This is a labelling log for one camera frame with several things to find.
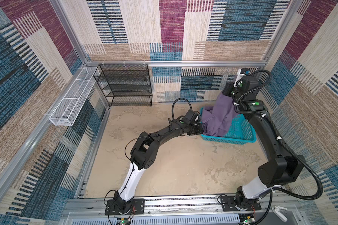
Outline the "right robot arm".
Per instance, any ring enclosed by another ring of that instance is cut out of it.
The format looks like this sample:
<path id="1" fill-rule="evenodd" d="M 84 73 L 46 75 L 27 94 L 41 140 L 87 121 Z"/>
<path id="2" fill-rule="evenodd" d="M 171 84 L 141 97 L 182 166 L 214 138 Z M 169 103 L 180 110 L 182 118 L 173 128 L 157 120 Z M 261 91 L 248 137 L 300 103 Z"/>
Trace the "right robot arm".
<path id="1" fill-rule="evenodd" d="M 258 203 L 259 198 L 274 191 L 299 199 L 309 199 L 282 187 L 295 182 L 307 164 L 304 157 L 294 153 L 283 140 L 267 106 L 256 98 L 257 91 L 256 88 L 253 92 L 249 92 L 248 85 L 234 82 L 227 83 L 223 90 L 223 95 L 233 98 L 236 112 L 244 115 L 254 128 L 268 160 L 258 167 L 258 175 L 252 181 L 237 189 L 233 203 L 238 210 L 250 209 L 253 204 Z"/>

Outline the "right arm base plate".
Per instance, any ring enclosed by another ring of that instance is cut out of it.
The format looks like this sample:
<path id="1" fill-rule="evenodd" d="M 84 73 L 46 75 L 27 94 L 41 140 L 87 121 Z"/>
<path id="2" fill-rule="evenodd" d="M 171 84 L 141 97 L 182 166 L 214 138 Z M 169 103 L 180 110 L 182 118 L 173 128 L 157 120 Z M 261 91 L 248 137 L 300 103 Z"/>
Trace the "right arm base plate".
<path id="1" fill-rule="evenodd" d="M 243 197 L 220 195 L 217 199 L 224 212 L 230 211 L 260 211 L 262 209 L 259 199 L 246 199 Z"/>

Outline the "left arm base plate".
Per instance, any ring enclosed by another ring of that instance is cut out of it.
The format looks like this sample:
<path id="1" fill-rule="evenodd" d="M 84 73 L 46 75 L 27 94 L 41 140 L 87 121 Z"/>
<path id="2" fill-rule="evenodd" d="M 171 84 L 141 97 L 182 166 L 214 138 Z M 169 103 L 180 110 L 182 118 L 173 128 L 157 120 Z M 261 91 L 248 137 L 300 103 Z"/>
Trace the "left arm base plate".
<path id="1" fill-rule="evenodd" d="M 107 200 L 105 215 L 141 215 L 144 214 L 145 199 L 133 198 L 127 202 L 121 198 Z"/>

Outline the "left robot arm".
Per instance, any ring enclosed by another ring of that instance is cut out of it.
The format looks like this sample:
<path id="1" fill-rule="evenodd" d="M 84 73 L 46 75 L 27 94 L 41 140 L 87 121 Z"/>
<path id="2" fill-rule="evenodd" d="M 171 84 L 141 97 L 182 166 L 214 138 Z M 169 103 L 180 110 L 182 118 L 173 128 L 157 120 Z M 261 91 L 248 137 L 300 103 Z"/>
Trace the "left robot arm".
<path id="1" fill-rule="evenodd" d="M 145 172 L 154 163 L 160 146 L 169 140 L 182 136 L 200 135 L 201 120 L 195 116 L 194 121 L 186 118 L 169 120 L 169 125 L 157 132 L 142 132 L 131 149 L 130 167 L 123 185 L 114 195 L 115 206 L 127 212 L 132 206 L 136 187 Z"/>

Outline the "purple trousers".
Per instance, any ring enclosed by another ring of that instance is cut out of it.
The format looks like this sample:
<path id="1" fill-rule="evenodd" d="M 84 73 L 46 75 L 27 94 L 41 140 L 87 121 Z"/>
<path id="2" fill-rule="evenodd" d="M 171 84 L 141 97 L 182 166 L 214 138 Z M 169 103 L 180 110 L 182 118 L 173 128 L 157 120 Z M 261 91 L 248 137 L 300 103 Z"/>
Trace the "purple trousers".
<path id="1" fill-rule="evenodd" d="M 224 137 L 238 116 L 235 112 L 232 97 L 220 93 L 214 106 L 205 106 L 201 114 L 203 134 L 206 136 Z"/>

